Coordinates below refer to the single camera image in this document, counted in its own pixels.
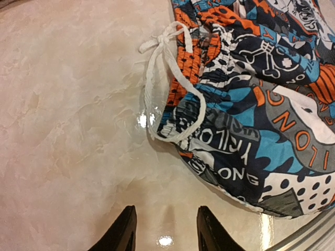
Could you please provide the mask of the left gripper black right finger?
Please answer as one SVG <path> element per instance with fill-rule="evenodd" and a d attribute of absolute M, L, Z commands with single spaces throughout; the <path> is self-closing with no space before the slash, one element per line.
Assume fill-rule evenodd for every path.
<path fill-rule="evenodd" d="M 198 250 L 245 251 L 221 225 L 209 207 L 200 206 L 197 212 Z"/>

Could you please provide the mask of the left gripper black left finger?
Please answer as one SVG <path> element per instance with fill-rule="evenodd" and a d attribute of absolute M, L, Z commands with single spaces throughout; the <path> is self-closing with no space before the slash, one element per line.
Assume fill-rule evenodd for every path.
<path fill-rule="evenodd" d="M 88 251 L 134 251 L 136 229 L 136 207 L 126 206 L 106 233 Z"/>

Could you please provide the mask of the colourful printed clothes pile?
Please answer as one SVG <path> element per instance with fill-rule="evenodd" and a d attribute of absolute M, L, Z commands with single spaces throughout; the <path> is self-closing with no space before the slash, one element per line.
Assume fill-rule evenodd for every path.
<path fill-rule="evenodd" d="M 334 208 L 334 32 L 317 1 L 173 1 L 153 48 L 173 75 L 154 139 L 205 182 L 281 218 Z"/>

